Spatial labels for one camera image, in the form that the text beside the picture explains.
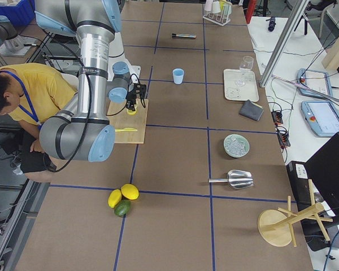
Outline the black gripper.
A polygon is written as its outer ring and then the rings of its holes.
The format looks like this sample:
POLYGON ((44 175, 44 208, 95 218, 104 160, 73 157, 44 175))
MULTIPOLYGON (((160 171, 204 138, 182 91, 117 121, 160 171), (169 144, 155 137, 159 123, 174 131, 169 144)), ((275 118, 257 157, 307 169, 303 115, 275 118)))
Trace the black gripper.
POLYGON ((137 110, 137 104, 136 104, 136 99, 137 97, 140 98, 141 104, 143 108, 146 108, 145 104, 145 95, 147 92, 147 87, 145 84, 140 84, 140 83, 133 83, 131 85, 130 91, 127 93, 126 96, 126 108, 128 110, 136 111, 137 110))

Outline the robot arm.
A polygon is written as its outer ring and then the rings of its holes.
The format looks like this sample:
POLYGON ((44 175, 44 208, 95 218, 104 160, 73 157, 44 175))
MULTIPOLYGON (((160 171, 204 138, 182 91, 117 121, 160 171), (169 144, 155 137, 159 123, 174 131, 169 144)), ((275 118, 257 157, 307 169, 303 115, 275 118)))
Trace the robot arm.
POLYGON ((106 101, 134 108, 136 94, 146 88, 124 56, 121 14, 117 1, 36 1, 40 28, 76 37, 80 53, 79 85, 74 97, 43 124, 45 152, 62 160, 106 160, 115 144, 115 129, 106 101))
POLYGON ((0 15, 0 54, 4 56, 24 56, 28 49, 24 47, 24 39, 19 36, 10 20, 0 15))

